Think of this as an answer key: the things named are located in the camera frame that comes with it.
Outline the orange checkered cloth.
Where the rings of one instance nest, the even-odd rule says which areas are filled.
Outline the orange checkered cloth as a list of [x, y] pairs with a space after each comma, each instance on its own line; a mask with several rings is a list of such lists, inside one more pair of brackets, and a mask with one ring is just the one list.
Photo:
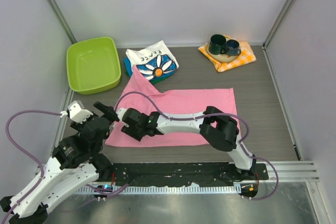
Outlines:
[[[226, 37], [226, 41], [232, 39], [229, 36], [223, 35]], [[249, 43], [246, 41], [239, 41], [240, 43], [240, 49], [241, 54], [232, 62], [229, 63], [221, 63], [217, 60], [213, 59], [207, 52], [206, 52], [206, 44], [199, 47], [198, 50], [214, 65], [215, 70], [217, 72], [224, 72], [230, 69], [234, 69], [243, 65], [246, 65], [248, 63], [252, 63], [256, 61], [256, 56], [253, 53], [252, 48], [250, 47]]]

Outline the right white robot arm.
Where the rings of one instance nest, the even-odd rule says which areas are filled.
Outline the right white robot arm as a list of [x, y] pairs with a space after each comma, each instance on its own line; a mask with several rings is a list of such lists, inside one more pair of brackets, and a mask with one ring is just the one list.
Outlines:
[[204, 112], [189, 115], [163, 114], [160, 111], [147, 115], [133, 108], [120, 108], [117, 115], [123, 123], [121, 131], [137, 141], [145, 136], [171, 133], [198, 134], [213, 148], [229, 154], [239, 177], [250, 179], [256, 174], [254, 155], [246, 150], [238, 137], [238, 117], [233, 114], [208, 106]]

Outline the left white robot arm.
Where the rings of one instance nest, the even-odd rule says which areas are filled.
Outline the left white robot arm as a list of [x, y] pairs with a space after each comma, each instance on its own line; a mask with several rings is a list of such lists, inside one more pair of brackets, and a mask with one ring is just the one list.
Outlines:
[[1, 208], [5, 212], [2, 223], [43, 223], [48, 214], [77, 189], [98, 180], [105, 182], [111, 177], [113, 165], [101, 153], [102, 142], [110, 134], [110, 125], [119, 118], [111, 106], [101, 102], [95, 102], [93, 106], [103, 114], [99, 116], [85, 109], [80, 101], [72, 102], [65, 111], [54, 113], [61, 118], [70, 118], [71, 127], [77, 133], [63, 138], [46, 164], [17, 144], [9, 132], [12, 120], [27, 111], [8, 119], [5, 126], [8, 139], [33, 159], [40, 171], [19, 193], [1, 199]]

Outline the pink t shirt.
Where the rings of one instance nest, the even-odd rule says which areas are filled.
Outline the pink t shirt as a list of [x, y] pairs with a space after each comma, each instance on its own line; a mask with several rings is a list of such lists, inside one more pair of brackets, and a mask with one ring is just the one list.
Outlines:
[[[234, 90], [232, 88], [169, 90], [160, 93], [136, 70], [122, 94], [124, 95], [131, 91], [138, 91], [150, 97], [165, 114], [192, 114], [205, 111], [207, 106], [214, 106], [224, 113], [237, 113]], [[208, 143], [202, 136], [193, 133], [145, 136], [141, 141], [137, 141], [121, 132], [122, 127], [122, 122], [114, 124], [105, 145], [113, 147], [166, 147], [197, 146]]]

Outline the dark green mug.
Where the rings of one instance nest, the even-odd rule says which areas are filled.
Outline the dark green mug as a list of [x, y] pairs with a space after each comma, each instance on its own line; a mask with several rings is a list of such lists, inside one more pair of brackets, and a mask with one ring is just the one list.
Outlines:
[[208, 51], [213, 55], [225, 54], [227, 52], [226, 37], [220, 34], [212, 35], [208, 45]]

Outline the lime green plastic tub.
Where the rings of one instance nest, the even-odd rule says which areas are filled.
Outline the lime green plastic tub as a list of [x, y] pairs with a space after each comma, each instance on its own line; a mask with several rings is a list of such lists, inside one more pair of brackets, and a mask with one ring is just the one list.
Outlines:
[[112, 38], [98, 37], [77, 42], [67, 49], [67, 77], [72, 91], [95, 94], [115, 88], [121, 66]]

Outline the dark blue mug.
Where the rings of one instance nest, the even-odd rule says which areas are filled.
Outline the dark blue mug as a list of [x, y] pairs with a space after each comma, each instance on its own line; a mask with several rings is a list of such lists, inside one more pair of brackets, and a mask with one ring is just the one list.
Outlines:
[[239, 56], [241, 54], [240, 43], [237, 40], [230, 39], [226, 42], [226, 55]]

